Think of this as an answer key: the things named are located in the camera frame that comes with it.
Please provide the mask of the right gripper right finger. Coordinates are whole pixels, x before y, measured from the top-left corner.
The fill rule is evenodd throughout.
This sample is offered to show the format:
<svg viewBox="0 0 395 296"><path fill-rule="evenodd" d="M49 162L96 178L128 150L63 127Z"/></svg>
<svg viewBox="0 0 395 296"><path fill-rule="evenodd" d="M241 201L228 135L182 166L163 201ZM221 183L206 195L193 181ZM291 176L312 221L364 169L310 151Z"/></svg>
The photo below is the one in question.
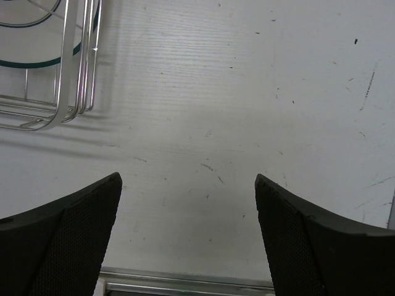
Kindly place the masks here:
<svg viewBox="0 0 395 296"><path fill-rule="evenodd" d="M345 218L259 174L256 207L276 295L394 295L394 231Z"/></svg>

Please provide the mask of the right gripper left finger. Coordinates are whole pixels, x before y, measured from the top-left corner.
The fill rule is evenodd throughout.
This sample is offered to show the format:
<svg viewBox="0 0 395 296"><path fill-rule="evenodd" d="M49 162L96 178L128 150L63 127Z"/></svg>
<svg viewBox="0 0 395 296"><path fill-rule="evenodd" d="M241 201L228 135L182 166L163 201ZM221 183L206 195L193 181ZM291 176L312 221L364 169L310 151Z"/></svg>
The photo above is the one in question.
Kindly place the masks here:
<svg viewBox="0 0 395 296"><path fill-rule="evenodd" d="M1 295L93 295L121 193L115 172L1 219Z"/></svg>

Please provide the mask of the wire dish rack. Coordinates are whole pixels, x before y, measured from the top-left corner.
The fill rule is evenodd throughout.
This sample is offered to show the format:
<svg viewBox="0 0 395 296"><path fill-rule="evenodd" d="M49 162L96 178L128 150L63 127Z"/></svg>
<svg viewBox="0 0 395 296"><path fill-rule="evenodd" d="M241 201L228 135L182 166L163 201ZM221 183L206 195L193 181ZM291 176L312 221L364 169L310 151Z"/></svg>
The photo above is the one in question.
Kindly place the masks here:
<svg viewBox="0 0 395 296"><path fill-rule="evenodd" d="M94 106L102 1L66 1L58 64L1 65L1 128L49 130Z"/></svg>

